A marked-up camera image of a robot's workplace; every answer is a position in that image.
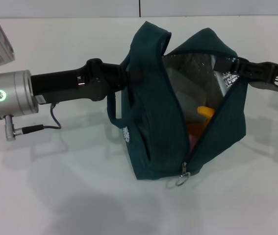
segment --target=cable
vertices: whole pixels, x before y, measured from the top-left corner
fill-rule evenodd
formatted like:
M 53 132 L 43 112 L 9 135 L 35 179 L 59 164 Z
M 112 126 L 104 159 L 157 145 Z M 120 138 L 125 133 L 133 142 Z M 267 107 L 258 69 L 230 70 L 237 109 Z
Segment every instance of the cable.
M 53 113 L 53 109 L 55 108 L 56 104 L 58 104 L 58 103 L 51 104 L 51 109 L 50 109 L 50 111 L 51 111 L 51 117 L 52 117 L 52 119 L 56 122 L 56 124 L 57 124 L 58 126 L 43 126 L 44 129 L 61 129 L 61 125 L 60 125 L 59 121 L 55 118 L 55 115 L 54 115 L 54 113 Z

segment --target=zipper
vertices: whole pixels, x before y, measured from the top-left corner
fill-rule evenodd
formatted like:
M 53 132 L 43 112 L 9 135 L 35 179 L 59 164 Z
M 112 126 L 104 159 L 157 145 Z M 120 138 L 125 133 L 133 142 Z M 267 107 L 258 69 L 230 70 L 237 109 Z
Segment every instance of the zipper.
M 216 117 L 218 116 L 219 112 L 221 111 L 221 109 L 224 106 L 224 103 L 226 102 L 226 100 L 228 99 L 228 96 L 231 95 L 231 93 L 233 92 L 234 88 L 237 86 L 238 81 L 240 80 L 240 77 L 235 81 L 235 83 L 232 85 L 232 87 L 228 90 L 228 92 L 226 93 L 226 95 L 224 96 L 224 99 L 222 101 L 222 103 L 219 105 L 218 109 L 216 110 L 215 114 L 213 115 L 211 121 L 208 123 L 207 127 L 205 128 L 201 138 L 199 139 L 199 141 L 196 143 L 196 145 L 193 147 L 192 151 L 190 154 L 187 155 L 187 157 L 184 159 L 184 162 L 182 163 L 182 171 L 183 171 L 183 167 L 184 167 L 184 163 L 190 163 L 190 161 L 192 160 L 195 152 L 197 151 L 197 149 L 199 148 L 199 145 L 202 143 L 204 137 L 206 136 L 206 133 L 208 132 L 208 130 L 211 128 L 211 126 L 214 124 Z
M 181 185 L 183 185 L 184 183 L 187 182 L 187 180 L 190 178 L 191 176 L 191 173 L 190 172 L 187 172 L 187 163 L 184 162 L 182 164 L 182 173 L 181 175 L 179 176 L 179 178 L 176 180 L 176 187 L 179 187 Z

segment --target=orange object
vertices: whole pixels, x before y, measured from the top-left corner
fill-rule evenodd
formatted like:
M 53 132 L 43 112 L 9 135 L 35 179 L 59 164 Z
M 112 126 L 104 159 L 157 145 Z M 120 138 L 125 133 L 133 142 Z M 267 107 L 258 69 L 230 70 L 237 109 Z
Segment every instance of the orange object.
M 197 112 L 198 114 L 206 117 L 206 121 L 200 123 L 187 124 L 187 128 L 190 135 L 195 136 L 199 139 L 203 134 L 204 130 L 206 129 L 207 125 L 211 121 L 215 113 L 215 110 L 205 106 L 200 106 L 198 107 Z

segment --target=metal ring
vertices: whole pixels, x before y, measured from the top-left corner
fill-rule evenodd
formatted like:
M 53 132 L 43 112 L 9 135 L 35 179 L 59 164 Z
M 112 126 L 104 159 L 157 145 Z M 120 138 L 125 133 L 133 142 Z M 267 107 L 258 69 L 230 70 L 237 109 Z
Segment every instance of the metal ring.
M 175 183 L 176 187 L 179 187 L 179 186 L 183 185 L 184 183 L 186 183 L 186 181 L 189 179 L 190 176 L 191 176 L 190 172 L 180 175 L 179 178 L 176 180 L 176 183 Z M 186 177 L 186 178 L 181 183 L 179 183 L 180 179 L 183 177 Z

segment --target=teal bag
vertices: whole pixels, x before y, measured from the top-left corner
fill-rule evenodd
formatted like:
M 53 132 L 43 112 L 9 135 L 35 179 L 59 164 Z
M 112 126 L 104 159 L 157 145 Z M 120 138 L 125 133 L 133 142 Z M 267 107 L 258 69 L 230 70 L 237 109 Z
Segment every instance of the teal bag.
M 190 151 L 185 116 L 163 60 L 195 53 L 229 58 L 237 58 L 237 54 L 206 28 L 164 57 L 170 37 L 168 31 L 145 22 L 122 63 L 130 74 L 139 74 L 143 80 L 128 84 L 122 91 L 121 118 L 116 118 L 114 94 L 107 97 L 108 116 L 112 124 L 123 128 L 131 164 L 140 180 L 181 175 L 184 164 L 186 171 L 195 175 L 205 163 L 246 134 L 244 105 L 248 79 L 239 77 Z

